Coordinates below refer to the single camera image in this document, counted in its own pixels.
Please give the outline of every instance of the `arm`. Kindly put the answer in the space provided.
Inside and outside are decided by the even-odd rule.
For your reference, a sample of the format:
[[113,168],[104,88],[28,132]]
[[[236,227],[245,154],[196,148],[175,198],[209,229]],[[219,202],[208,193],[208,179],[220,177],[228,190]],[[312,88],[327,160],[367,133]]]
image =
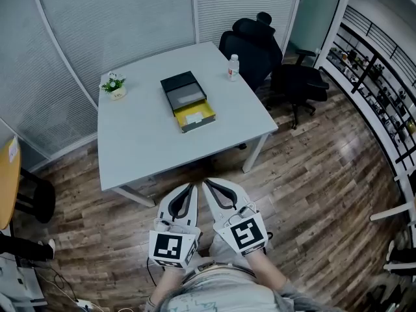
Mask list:
[[184,275],[182,269],[166,267],[161,280],[146,304],[145,311],[153,311],[154,307],[158,306],[171,291],[179,288]]
[[247,254],[246,260],[259,280],[259,284],[277,291],[282,290],[285,286],[286,276],[272,264],[262,250]]

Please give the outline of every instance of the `white table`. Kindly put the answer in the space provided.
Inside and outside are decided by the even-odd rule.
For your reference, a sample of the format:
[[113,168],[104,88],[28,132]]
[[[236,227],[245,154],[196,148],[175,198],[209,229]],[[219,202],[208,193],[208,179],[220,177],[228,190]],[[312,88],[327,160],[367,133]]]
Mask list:
[[[189,70],[207,94],[216,121],[182,133],[160,81]],[[152,207],[153,200],[124,185],[253,140],[242,167],[250,171],[268,134],[278,127],[241,76],[231,82],[227,70],[227,59],[211,42],[114,70],[126,76],[127,95],[117,101],[99,95],[101,189]],[[101,76],[101,82],[107,79]]]

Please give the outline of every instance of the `metal railing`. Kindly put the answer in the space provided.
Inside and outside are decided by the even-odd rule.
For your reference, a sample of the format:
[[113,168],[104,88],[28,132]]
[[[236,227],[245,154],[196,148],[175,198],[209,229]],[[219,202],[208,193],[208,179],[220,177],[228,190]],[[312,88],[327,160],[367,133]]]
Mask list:
[[[408,166],[414,166],[416,162],[411,156],[416,151],[416,138],[412,136],[416,121],[410,112],[410,107],[416,105],[416,97],[390,63],[364,37],[344,23],[341,28],[348,33],[350,39],[338,33],[327,59],[353,85],[351,93],[360,93],[378,117],[396,148],[398,157],[395,162],[402,163],[407,170]],[[361,52],[361,45],[373,54],[369,61]],[[391,74],[390,78],[383,75],[382,65]],[[396,80],[395,87],[400,87],[399,90],[392,86],[393,79]]]
[[351,6],[347,6],[344,19],[363,31],[365,36],[374,40],[390,56],[390,59],[397,64],[410,80],[412,87],[416,89],[416,64],[389,35]]

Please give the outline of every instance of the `wooden floor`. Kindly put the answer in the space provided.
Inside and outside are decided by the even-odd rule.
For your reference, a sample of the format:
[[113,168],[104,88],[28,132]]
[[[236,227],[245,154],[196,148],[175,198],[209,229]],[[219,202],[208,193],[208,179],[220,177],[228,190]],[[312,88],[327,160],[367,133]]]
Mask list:
[[[240,184],[274,233],[268,245],[274,264],[317,300],[361,311],[359,305],[373,279],[383,273],[387,245],[403,223],[400,216],[370,223],[369,216],[398,205],[400,193],[359,113],[334,84],[328,95],[327,102],[315,103],[313,117],[300,109],[295,131],[289,104],[276,106],[271,115],[279,130],[268,138],[247,174],[241,166],[248,150],[231,149],[135,187],[158,202],[174,187],[205,177]],[[95,142],[39,174],[56,188],[55,215],[41,225],[16,212],[16,235],[34,241],[55,239],[57,253],[51,265],[73,285],[77,297],[104,311],[122,307],[142,311],[153,290],[146,259],[157,208],[100,190]],[[212,225],[200,198],[202,248],[212,241]],[[158,267],[152,265],[150,270],[159,278]],[[53,279],[50,270],[40,273]],[[78,311],[54,286],[40,283],[50,310]]]

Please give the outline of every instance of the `chair armrest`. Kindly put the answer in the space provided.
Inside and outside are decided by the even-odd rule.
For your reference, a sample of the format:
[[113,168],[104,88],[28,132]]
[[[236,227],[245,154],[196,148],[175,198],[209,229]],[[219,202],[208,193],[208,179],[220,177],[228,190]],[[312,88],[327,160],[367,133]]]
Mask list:
[[303,56],[307,55],[307,56],[309,56],[309,57],[315,57],[315,56],[316,56],[315,52],[308,51],[308,50],[305,50],[305,49],[297,49],[297,50],[295,51],[295,53],[296,53],[297,55],[303,55]]
[[308,86],[313,86],[315,88],[327,90],[330,88],[330,84],[324,81],[307,81],[306,84]]

